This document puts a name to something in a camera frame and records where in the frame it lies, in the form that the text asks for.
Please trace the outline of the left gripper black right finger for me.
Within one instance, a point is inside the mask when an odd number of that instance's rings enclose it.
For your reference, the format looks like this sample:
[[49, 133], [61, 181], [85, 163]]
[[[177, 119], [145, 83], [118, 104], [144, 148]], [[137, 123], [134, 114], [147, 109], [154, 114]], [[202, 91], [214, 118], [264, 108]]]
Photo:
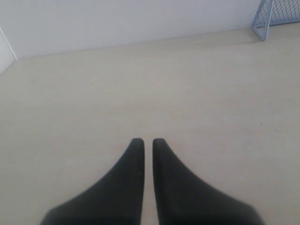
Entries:
[[259, 225], [250, 205], [236, 200], [193, 174], [165, 139], [152, 144], [158, 221], [161, 225]]

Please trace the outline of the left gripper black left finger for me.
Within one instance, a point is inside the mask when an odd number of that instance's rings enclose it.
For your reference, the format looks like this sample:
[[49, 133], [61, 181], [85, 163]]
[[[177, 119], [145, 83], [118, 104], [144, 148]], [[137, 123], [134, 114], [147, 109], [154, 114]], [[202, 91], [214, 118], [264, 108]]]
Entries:
[[48, 211], [43, 225], [139, 225], [144, 193], [144, 142], [134, 138], [93, 186]]

